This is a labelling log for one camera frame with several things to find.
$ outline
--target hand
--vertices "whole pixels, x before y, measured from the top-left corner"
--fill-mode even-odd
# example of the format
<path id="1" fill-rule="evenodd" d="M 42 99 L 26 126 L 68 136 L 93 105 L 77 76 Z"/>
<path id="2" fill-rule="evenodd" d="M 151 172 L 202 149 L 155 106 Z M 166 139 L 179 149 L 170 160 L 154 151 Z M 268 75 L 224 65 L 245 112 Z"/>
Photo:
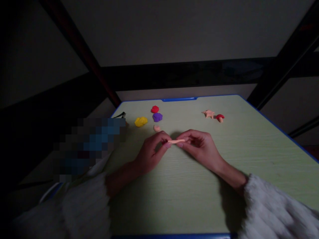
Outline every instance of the hand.
<path id="1" fill-rule="evenodd" d="M 140 170 L 142 174 L 150 172 L 160 162 L 163 155 L 172 145 L 171 143 L 167 142 L 168 140 L 172 139 L 164 131 L 158 132 L 153 136 L 145 139 L 143 146 L 134 161 L 134 163 L 137 166 L 137 169 Z M 155 147 L 160 142 L 162 143 L 162 146 L 156 152 Z"/>
<path id="2" fill-rule="evenodd" d="M 214 173 L 222 170 L 225 164 L 209 133 L 190 129 L 176 139 L 185 139 L 177 146 L 190 153 L 201 165 Z"/>

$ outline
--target left hand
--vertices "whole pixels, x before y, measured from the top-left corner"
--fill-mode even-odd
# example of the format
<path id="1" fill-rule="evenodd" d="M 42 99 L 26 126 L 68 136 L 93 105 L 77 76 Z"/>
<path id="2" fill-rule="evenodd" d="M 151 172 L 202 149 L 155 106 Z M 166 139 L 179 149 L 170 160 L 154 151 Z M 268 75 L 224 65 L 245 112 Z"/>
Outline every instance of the left hand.
<path id="1" fill-rule="evenodd" d="M 145 139 L 143 146 L 137 155 L 134 163 L 141 174 L 146 174 L 153 170 L 160 162 L 163 155 L 171 147 L 171 143 L 168 140 L 172 140 L 171 137 L 164 131 L 158 132 L 153 136 Z M 160 149 L 156 152 L 155 147 L 158 143 L 162 143 Z"/>

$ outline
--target clay star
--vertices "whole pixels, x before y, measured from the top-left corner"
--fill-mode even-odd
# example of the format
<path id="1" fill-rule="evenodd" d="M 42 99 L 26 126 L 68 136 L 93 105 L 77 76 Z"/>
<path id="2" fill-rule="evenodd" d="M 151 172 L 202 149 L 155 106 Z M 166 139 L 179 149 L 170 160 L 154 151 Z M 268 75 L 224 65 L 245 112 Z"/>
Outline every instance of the clay star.
<path id="1" fill-rule="evenodd" d="M 213 118 L 214 118 L 214 113 L 215 113 L 215 112 L 212 112 L 212 111 L 210 111 L 210 110 L 206 110 L 206 111 L 203 111 L 202 113 L 203 113 L 203 114 L 205 114 L 205 116 L 206 116 L 205 118 L 210 117 L 210 118 L 212 118 L 212 119 L 213 119 Z"/>

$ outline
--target white wall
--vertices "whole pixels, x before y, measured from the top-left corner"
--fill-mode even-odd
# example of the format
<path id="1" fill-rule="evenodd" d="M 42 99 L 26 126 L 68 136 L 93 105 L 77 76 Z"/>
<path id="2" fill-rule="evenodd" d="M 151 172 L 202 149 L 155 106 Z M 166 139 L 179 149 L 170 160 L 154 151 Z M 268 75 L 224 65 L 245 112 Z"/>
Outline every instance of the white wall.
<path id="1" fill-rule="evenodd" d="M 319 77 L 290 78 L 261 112 L 290 133 L 319 115 L 318 92 Z"/>
<path id="2" fill-rule="evenodd" d="M 247 99 L 257 84 L 200 86 L 156 90 L 117 91 L 122 101 L 238 94 Z"/>
<path id="3" fill-rule="evenodd" d="M 314 0 L 62 0 L 101 66 L 276 56 Z"/>
<path id="4" fill-rule="evenodd" d="M 6 46 L 1 108 L 88 72 L 40 3 L 29 2 Z"/>

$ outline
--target yellow clay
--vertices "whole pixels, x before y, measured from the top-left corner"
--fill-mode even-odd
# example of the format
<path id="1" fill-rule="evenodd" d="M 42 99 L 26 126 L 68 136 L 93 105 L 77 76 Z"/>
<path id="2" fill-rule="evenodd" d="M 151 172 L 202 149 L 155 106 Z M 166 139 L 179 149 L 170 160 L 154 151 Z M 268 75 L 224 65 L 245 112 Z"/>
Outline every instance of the yellow clay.
<path id="1" fill-rule="evenodd" d="M 146 123 L 147 123 L 147 118 L 145 118 L 145 117 L 138 117 L 135 120 L 136 127 L 142 127 Z"/>

